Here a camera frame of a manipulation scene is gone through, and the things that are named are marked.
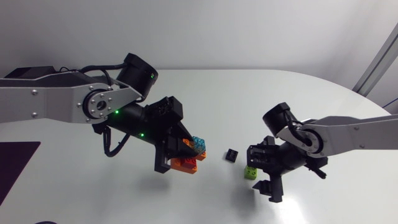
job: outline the white surface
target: white surface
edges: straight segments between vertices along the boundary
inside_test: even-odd
[[[283,176],[282,203],[243,179],[246,149],[271,134],[262,115],[286,101],[298,119],[388,115],[368,99],[319,78],[275,70],[160,70],[145,103],[174,95],[183,123],[204,138],[194,175],[153,171],[155,149],[131,139],[114,158],[90,125],[51,120],[0,124],[0,141],[42,141],[0,207],[0,223],[397,223],[398,151],[330,157],[318,178]],[[122,138],[113,132],[113,143]],[[236,163],[223,160],[228,148]],[[266,175],[259,172],[257,180]]]
[[[396,59],[384,76],[367,96],[368,99],[379,106],[387,105],[398,97],[398,59]],[[398,113],[398,101],[391,103],[385,108],[390,113]]]

